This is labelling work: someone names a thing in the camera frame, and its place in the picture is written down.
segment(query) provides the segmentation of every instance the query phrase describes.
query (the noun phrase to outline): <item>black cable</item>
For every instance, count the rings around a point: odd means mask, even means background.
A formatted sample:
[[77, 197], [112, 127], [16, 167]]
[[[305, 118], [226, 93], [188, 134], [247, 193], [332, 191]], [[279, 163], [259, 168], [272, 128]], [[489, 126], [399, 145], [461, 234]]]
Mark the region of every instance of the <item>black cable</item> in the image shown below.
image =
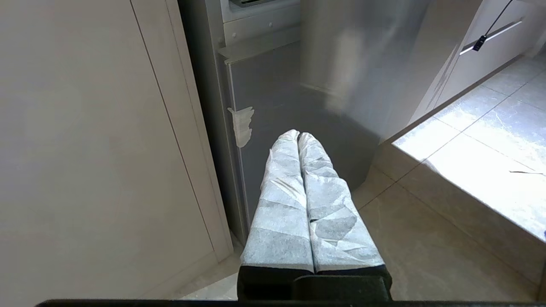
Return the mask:
[[476, 51], [479, 51], [479, 49], [483, 46], [483, 44], [485, 43], [485, 41], [487, 40], [487, 34], [489, 34], [489, 32], [491, 31], [491, 29], [493, 29], [493, 26], [497, 23], [498, 19], [502, 16], [502, 13], [505, 12], [505, 10], [508, 8], [508, 6], [510, 5], [510, 3], [512, 3], [513, 0], [510, 0], [508, 1], [508, 3], [506, 4], [505, 8], [502, 9], [501, 13], [497, 16], [497, 19], [495, 19], [495, 21], [493, 21], [493, 23], [491, 24], [491, 26], [489, 27], [489, 29], [487, 30], [487, 32], [485, 33], [485, 35], [482, 35], [478, 41], [474, 44], [474, 47], [472, 47], [473, 50], [476, 50]]

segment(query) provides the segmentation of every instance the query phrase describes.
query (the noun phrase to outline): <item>white tape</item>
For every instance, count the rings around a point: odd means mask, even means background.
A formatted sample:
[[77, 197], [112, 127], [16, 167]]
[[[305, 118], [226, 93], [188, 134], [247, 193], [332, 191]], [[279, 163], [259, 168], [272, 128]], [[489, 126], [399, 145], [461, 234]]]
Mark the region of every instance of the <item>white tape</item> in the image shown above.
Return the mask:
[[228, 108], [233, 116], [233, 132], [235, 133], [235, 142], [237, 147], [242, 148], [250, 140], [252, 135], [252, 129], [249, 128], [252, 121], [252, 115], [254, 110], [252, 107], [244, 108], [239, 111], [234, 111], [232, 108]]

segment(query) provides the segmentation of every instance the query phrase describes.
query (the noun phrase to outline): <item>tile floor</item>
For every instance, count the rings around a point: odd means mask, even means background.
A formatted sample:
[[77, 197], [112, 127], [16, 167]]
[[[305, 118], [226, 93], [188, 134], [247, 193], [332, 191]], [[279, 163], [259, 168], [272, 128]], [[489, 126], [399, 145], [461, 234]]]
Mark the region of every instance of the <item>tile floor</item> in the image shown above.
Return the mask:
[[[353, 200], [396, 300], [532, 301], [546, 259], [546, 59], [523, 58], [392, 144]], [[236, 299], [242, 248], [178, 291]]]

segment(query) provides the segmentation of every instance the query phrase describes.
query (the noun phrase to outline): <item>white cabinet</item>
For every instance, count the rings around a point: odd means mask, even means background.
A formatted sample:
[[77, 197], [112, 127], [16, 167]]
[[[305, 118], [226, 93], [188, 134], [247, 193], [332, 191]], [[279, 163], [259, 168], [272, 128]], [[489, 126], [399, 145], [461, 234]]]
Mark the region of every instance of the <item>white cabinet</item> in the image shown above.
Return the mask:
[[2, 4], [0, 305], [161, 296], [232, 249], [180, 16], [159, 30], [188, 70], [167, 93], [137, 11]]

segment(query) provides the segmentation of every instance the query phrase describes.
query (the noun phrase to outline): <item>cabinet door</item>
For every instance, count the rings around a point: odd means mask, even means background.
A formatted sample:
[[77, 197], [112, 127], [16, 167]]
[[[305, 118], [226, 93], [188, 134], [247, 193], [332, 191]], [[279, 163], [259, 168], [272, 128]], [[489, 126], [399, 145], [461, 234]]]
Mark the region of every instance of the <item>cabinet door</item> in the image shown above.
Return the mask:
[[0, 54], [0, 305], [215, 260], [129, 1], [4, 1]]

